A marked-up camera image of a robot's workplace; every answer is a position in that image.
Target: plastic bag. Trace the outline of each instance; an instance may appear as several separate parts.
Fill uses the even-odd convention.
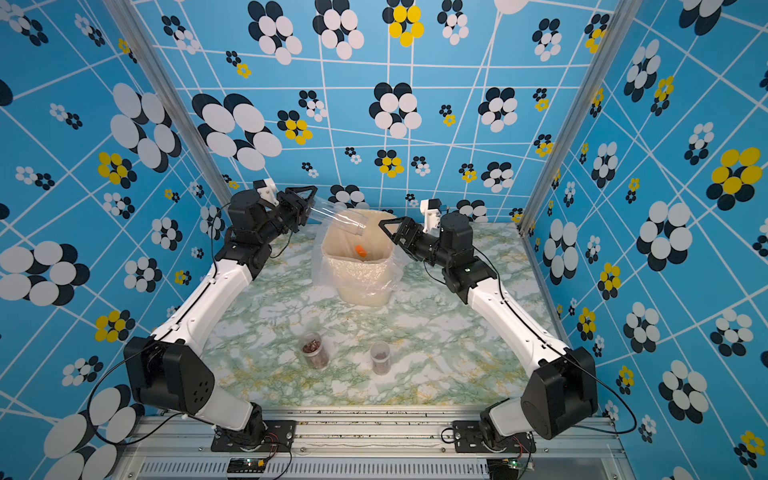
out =
[[[410,259],[379,228],[380,220],[394,215],[356,211],[368,218],[361,236],[325,224],[320,228],[312,252],[312,282],[335,287],[345,302],[381,306],[389,302]]]

